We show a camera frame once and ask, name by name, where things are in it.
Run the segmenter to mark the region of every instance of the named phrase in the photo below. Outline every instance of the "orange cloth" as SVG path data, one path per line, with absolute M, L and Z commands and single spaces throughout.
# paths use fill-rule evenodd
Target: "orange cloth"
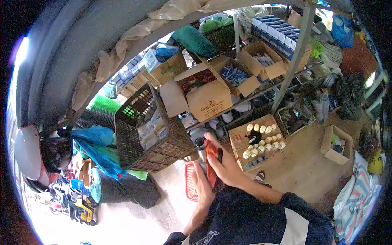
M 204 144 L 205 144 L 205 165 L 207 167 L 207 180 L 210 183 L 213 192 L 217 193 L 224 188 L 224 184 L 221 181 L 221 179 L 217 177 L 214 169 L 211 167 L 210 163 L 208 162 L 207 155 L 212 154 L 216 157 L 216 159 L 222 162 L 223 151 L 219 148 L 216 148 L 209 140 L 205 140 Z

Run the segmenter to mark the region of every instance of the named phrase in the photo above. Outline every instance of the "person's left hand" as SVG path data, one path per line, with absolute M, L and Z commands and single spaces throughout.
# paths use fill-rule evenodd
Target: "person's left hand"
M 212 187 L 204 175 L 203 169 L 200 163 L 193 163 L 194 171 L 192 173 L 193 184 L 195 185 L 196 192 L 198 195 L 198 206 L 201 209 L 209 209 L 212 201 L 214 200 L 214 193 Z

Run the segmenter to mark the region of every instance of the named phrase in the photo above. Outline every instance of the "sandal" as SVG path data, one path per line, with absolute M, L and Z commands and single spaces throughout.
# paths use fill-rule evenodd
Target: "sandal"
M 257 173 L 257 175 L 254 179 L 258 180 L 258 181 L 264 181 L 264 178 L 265 178 L 265 172 L 264 172 L 264 170 L 261 170 Z

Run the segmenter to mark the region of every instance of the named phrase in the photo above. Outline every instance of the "yellow container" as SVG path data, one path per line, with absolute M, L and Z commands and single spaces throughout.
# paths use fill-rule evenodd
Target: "yellow container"
M 381 174 L 383 171 L 383 160 L 380 157 L 381 149 L 379 149 L 373 160 L 368 165 L 368 172 L 371 174 Z

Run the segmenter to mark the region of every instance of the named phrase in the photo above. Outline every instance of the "concrete floor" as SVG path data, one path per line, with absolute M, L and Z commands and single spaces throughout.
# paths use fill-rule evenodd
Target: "concrete floor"
M 343 121 L 336 113 L 331 113 L 326 125 L 336 125 L 351 135 L 355 148 L 363 125 L 368 123 L 365 113 L 358 122 Z M 325 158 L 319 151 L 323 132 L 322 126 L 313 123 L 287 138 L 287 149 L 249 173 L 249 177 L 253 178 L 263 169 L 265 182 L 274 189 L 294 192 L 327 214 L 347 181 L 345 177 L 352 174 L 353 161 L 342 166 Z M 196 202 L 189 201 L 185 195 L 184 163 L 179 160 L 153 174 L 162 193 L 154 207 L 145 210 L 131 202 L 102 204 L 98 224 L 95 227 L 84 225 L 81 238 L 77 240 L 89 241 L 93 245 L 115 242 L 163 244 L 171 232 L 182 231 L 196 206 Z

